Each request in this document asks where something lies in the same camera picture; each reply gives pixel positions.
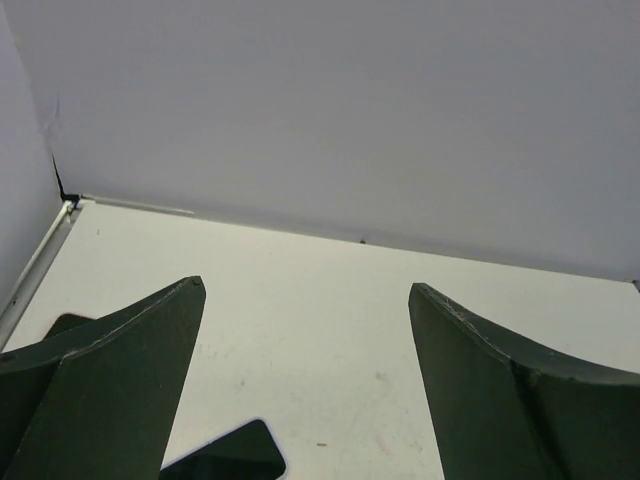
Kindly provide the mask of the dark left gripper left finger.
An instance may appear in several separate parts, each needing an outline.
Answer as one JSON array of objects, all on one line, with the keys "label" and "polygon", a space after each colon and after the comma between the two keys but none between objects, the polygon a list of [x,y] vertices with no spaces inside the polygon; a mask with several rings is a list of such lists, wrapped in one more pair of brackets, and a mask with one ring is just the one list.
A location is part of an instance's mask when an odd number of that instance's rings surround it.
[{"label": "dark left gripper left finger", "polygon": [[186,277],[3,353],[2,478],[157,478],[205,301]]}]

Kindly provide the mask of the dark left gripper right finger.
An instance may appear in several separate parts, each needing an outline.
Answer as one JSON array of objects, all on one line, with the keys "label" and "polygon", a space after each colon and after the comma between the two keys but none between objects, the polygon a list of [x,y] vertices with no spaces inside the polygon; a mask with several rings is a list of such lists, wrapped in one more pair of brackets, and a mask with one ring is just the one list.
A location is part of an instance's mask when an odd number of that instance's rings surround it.
[{"label": "dark left gripper right finger", "polygon": [[412,334],[448,479],[635,479],[639,377],[530,340],[426,284]]}]

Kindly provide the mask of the black phone from lilac case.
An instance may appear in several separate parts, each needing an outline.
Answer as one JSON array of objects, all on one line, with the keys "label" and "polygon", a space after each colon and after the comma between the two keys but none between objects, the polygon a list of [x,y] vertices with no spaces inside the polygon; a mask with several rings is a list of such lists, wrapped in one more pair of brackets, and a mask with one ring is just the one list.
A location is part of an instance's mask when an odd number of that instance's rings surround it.
[{"label": "black phone from lilac case", "polygon": [[163,467],[159,479],[281,479],[285,457],[267,423],[251,419]]}]

